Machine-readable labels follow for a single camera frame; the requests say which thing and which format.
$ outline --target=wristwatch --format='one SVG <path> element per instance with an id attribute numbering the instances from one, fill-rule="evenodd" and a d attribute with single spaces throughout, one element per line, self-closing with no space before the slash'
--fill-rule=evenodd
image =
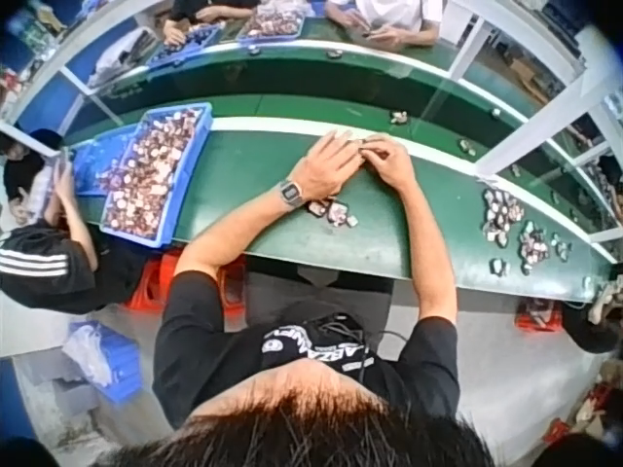
<path id="1" fill-rule="evenodd" d="M 297 208 L 301 207 L 304 202 L 301 193 L 301 187 L 298 183 L 291 180 L 283 180 L 277 185 L 281 199 L 283 199 L 290 206 Z"/>

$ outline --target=watch face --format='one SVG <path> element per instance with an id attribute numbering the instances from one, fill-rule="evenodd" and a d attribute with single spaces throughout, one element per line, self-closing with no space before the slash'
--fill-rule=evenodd
<path id="1" fill-rule="evenodd" d="M 287 184 L 285 187 L 283 187 L 281 192 L 283 193 L 283 197 L 285 198 L 285 200 L 288 202 L 296 200 L 296 198 L 298 198 L 300 195 L 299 189 L 293 183 Z"/>

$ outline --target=workbench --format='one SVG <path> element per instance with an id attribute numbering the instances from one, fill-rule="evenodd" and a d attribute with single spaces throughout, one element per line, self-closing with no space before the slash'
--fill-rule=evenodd
<path id="1" fill-rule="evenodd" d="M 604 229 L 608 215 L 599 201 L 580 204 L 580 190 L 590 187 L 577 173 L 563 173 L 547 184 L 544 173 L 564 167 L 555 145 L 571 150 L 568 136 L 557 135 L 520 160 L 521 175 L 505 170 L 506 180 L 529 193 L 540 205 L 551 203 L 554 189 L 560 198 L 554 208 L 568 217 L 577 213 L 577 225 L 557 222 L 543 209 L 526 205 L 526 219 L 548 235 L 557 233 L 573 245 L 567 263 L 552 257 L 523 276 L 518 254 L 520 225 L 512 228 L 506 249 L 485 240 L 481 231 L 485 202 L 480 183 L 470 166 L 517 128 L 516 115 L 491 113 L 491 101 L 441 76 L 453 52 L 437 46 L 398 54 L 363 54 L 349 37 L 323 18 L 308 20 L 302 39 L 263 47 L 257 56 L 232 42 L 241 23 L 231 23 L 220 43 L 177 68 L 148 73 L 145 67 L 130 72 L 97 96 L 125 124 L 135 123 L 145 110 L 185 102 L 210 102 L 215 124 L 195 169 L 175 232 L 177 240 L 191 240 L 202 229 L 243 202 L 259 195 L 287 175 L 296 160 L 325 129 L 347 126 L 362 131 L 384 131 L 401 138 L 414 156 L 422 188 L 450 249 L 457 285 L 513 295 L 571 301 L 590 301 L 596 286 L 605 281 L 610 262 L 591 246 L 585 233 Z M 343 50 L 338 60 L 327 51 Z M 529 117 L 537 106 L 520 90 L 478 63 L 468 71 L 472 80 Z M 392 125 L 389 111 L 407 111 L 410 121 Z M 94 137 L 115 127 L 95 106 L 86 105 L 70 129 L 70 143 Z M 458 140 L 467 138 L 477 150 L 475 158 L 463 153 Z M 343 190 L 346 202 L 359 219 L 356 228 L 334 228 L 303 210 L 263 233 L 248 253 L 298 264 L 351 270 L 406 279 L 410 276 L 408 237 L 402 206 L 391 190 L 366 170 Z M 81 199 L 89 222 L 97 223 L 103 199 Z M 511 265 L 507 277 L 490 272 L 490 260 Z M 593 287 L 583 287 L 585 277 Z"/>

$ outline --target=blue plastic crate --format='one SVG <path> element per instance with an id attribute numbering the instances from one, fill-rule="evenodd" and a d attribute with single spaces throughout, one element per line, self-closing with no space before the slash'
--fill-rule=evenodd
<path id="1" fill-rule="evenodd" d="M 74 152 L 74 180 L 79 197 L 105 197 L 97 175 L 113 168 L 126 151 L 136 125 L 122 126 L 101 133 L 94 140 L 70 148 Z"/>
<path id="2" fill-rule="evenodd" d="M 187 34 L 189 42 L 184 45 L 181 51 L 172 54 L 163 55 L 167 46 L 165 44 L 160 44 L 149 60 L 147 60 L 147 67 L 151 71 L 169 65 L 179 66 L 186 60 L 199 56 L 203 49 L 216 42 L 216 38 L 220 30 L 221 27 L 218 25 L 207 25 L 196 29 L 195 31 L 191 31 Z M 193 40 L 193 35 L 197 32 L 204 32 L 207 34 L 200 43 Z"/>
<path id="3" fill-rule="evenodd" d="M 177 225 L 177 218 L 182 207 L 182 201 L 184 200 L 184 197 L 186 196 L 186 191 L 188 190 L 188 184 L 190 183 L 193 170 L 195 169 L 195 165 L 197 164 L 199 155 L 202 152 L 205 140 L 207 139 L 207 136 L 209 135 L 210 129 L 212 127 L 212 106 L 209 103 L 197 103 L 176 105 L 173 107 L 164 107 L 162 109 L 153 109 L 146 112 L 141 118 L 140 123 L 136 126 L 136 131 L 134 132 L 132 139 L 126 147 L 126 152 L 124 153 L 121 160 L 121 165 L 124 165 L 126 160 L 132 156 L 132 148 L 134 146 L 134 143 L 136 143 L 137 140 L 140 139 L 142 131 L 153 120 L 164 120 L 165 117 L 171 116 L 175 112 L 180 112 L 187 109 L 201 110 L 202 112 L 199 116 L 199 119 L 197 120 L 197 123 L 195 124 L 195 136 L 186 145 L 180 161 L 175 168 L 172 186 L 168 192 L 168 195 L 166 196 L 165 206 L 163 208 L 163 213 L 160 219 L 160 225 L 156 237 L 144 238 L 141 236 L 133 235 L 131 233 L 117 231 L 105 226 L 106 213 L 110 205 L 114 202 L 112 194 L 108 194 L 106 202 L 104 203 L 104 209 L 102 210 L 101 214 L 99 228 L 103 232 L 119 236 L 126 240 L 134 241 L 136 243 L 140 243 L 141 245 L 149 246 L 151 248 L 160 248 L 165 244 L 171 243 L 171 241 L 173 240 L 175 227 Z"/>
<path id="4" fill-rule="evenodd" d="M 99 333 L 99 345 L 113 379 L 107 386 L 89 382 L 111 402 L 119 404 L 127 401 L 142 388 L 138 345 L 95 320 L 70 323 L 69 332 L 73 333 L 83 326 L 93 326 Z"/>
<path id="5" fill-rule="evenodd" d="M 239 44 L 243 45 L 243 46 L 252 46 L 255 44 L 267 44 L 270 42 L 287 42 L 287 41 L 294 41 L 295 39 L 298 39 L 299 36 L 301 36 L 301 33 L 303 32 L 303 26 L 305 26 L 305 20 L 306 18 L 303 17 L 301 24 L 299 25 L 299 30 L 296 31 L 294 34 L 283 34 L 280 36 L 255 36 L 255 37 L 248 37 L 246 35 L 246 25 L 242 27 L 242 29 L 240 30 L 240 32 L 238 33 L 238 36 L 236 37 L 236 40 L 238 41 Z"/>

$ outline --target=white t-shirt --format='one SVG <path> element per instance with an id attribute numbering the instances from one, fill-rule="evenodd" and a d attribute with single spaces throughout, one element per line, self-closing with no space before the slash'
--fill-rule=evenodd
<path id="1" fill-rule="evenodd" d="M 328 0 L 345 5 L 348 0 Z M 419 31 L 423 20 L 441 22 L 443 0 L 355 0 L 357 9 L 373 26 L 384 24 Z"/>

